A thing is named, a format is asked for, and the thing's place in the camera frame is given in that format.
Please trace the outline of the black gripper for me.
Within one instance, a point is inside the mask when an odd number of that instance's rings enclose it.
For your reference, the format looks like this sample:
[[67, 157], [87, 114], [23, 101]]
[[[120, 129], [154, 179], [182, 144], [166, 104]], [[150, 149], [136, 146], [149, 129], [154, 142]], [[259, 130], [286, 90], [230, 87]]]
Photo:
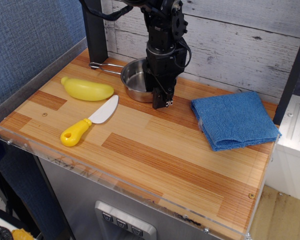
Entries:
[[185, 69], [187, 50], [182, 46], [176, 46], [164, 52], [148, 46], [146, 54], [144, 83], [146, 91], [153, 92], [152, 108], [172, 106], [172, 93], [175, 90], [178, 75]]

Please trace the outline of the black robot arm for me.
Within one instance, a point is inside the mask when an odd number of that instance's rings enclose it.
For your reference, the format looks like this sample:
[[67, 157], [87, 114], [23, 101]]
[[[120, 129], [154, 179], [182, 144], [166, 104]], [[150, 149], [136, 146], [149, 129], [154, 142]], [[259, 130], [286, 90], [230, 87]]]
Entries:
[[152, 107], [160, 109], [173, 103], [177, 77], [190, 63], [192, 53], [183, 35], [188, 22], [180, 0], [126, 0], [139, 7], [148, 32], [145, 63], [142, 65], [145, 88], [152, 92]]

